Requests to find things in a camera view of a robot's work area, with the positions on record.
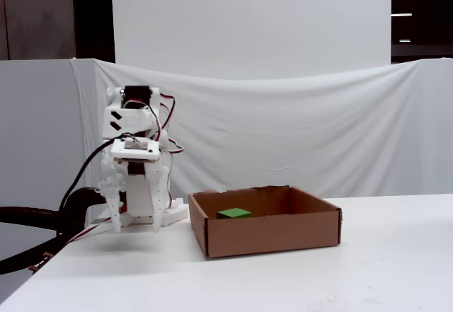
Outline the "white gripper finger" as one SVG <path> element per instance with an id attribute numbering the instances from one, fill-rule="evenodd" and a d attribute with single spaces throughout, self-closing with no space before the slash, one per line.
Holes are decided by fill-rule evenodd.
<path id="1" fill-rule="evenodd" d="M 110 220 L 116 233 L 120 232 L 120 192 L 127 187 L 127 162 L 116 161 L 110 151 L 103 151 L 100 164 L 99 193 L 105 198 Z"/>
<path id="2" fill-rule="evenodd" d="M 170 204 L 168 193 L 169 167 L 162 165 L 151 166 L 151 200 L 153 204 L 153 232 L 159 232 L 164 217 L 164 211 Z"/>

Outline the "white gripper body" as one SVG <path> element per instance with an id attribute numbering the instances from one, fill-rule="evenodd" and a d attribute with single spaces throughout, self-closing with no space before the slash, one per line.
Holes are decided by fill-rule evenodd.
<path id="1" fill-rule="evenodd" d="M 167 166 L 161 156 L 156 161 L 130 162 L 127 167 L 127 211 L 135 219 L 153 219 L 154 210 L 151 200 L 152 165 Z"/>

